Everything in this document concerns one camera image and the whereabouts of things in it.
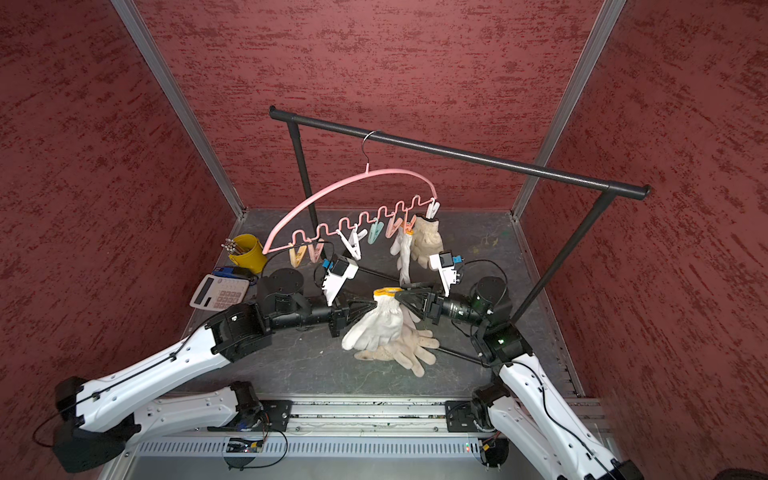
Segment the white work glove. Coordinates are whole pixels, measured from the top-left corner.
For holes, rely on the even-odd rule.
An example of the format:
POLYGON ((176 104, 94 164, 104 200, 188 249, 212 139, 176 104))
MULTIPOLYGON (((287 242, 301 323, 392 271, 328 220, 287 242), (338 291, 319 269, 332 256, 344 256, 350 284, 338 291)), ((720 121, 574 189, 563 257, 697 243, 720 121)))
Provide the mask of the white work glove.
POLYGON ((404 230, 399 230, 394 243, 390 248, 390 254, 397 258, 397 269, 399 275, 399 284, 401 287, 409 287, 410 279, 410 261, 413 236, 404 230))

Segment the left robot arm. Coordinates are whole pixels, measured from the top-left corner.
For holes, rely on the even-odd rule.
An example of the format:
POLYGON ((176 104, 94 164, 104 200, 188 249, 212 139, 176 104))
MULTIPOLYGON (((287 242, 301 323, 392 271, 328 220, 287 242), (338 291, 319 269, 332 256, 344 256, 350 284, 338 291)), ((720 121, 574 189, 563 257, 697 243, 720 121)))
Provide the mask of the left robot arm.
POLYGON ((61 423, 50 446, 53 454, 66 472, 80 473, 152 437, 196 428, 266 430, 269 417, 249 382, 187 397, 166 394, 268 347, 277 330, 326 323, 338 336, 350 316, 345 281, 328 271, 321 295, 307 297, 300 272, 277 270, 258 281, 254 301, 216 313, 165 350, 100 379, 60 382, 55 405, 61 423))

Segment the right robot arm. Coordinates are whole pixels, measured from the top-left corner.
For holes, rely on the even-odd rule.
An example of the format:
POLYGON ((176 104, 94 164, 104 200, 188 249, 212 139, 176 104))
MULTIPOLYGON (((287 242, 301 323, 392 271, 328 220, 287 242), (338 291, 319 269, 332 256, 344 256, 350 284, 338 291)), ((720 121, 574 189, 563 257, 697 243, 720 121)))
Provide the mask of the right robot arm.
POLYGON ((481 278, 467 296, 420 287, 395 298, 421 320, 468 325, 474 362, 493 373, 490 384, 472 394, 472 417, 480 428, 514 444, 543 478, 642 478, 632 461, 618 460, 590 432, 552 384, 510 319, 512 301, 502 278, 481 278))

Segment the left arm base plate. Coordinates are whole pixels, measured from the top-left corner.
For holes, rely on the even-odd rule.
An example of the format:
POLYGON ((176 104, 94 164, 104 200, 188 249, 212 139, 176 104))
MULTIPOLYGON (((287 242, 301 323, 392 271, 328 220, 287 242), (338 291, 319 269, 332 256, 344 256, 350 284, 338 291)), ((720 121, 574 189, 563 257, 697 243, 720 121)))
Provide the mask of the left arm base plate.
POLYGON ((210 432, 285 432, 294 402, 291 400, 264 400, 259 407, 237 410, 232 420, 223 426, 209 426, 210 432))

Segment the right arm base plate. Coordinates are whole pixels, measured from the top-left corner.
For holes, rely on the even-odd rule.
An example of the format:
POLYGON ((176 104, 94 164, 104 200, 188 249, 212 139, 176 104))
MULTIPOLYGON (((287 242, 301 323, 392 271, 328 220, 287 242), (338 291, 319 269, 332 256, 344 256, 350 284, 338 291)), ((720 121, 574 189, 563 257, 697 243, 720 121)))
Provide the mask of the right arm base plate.
POLYGON ((444 407, 450 433, 477 433, 480 436, 490 436, 497 432, 491 423, 492 407, 497 407, 501 413, 511 414, 517 420, 527 415, 520 409, 521 404, 517 400, 508 397, 497 399, 493 404, 479 400, 449 400, 444 407))

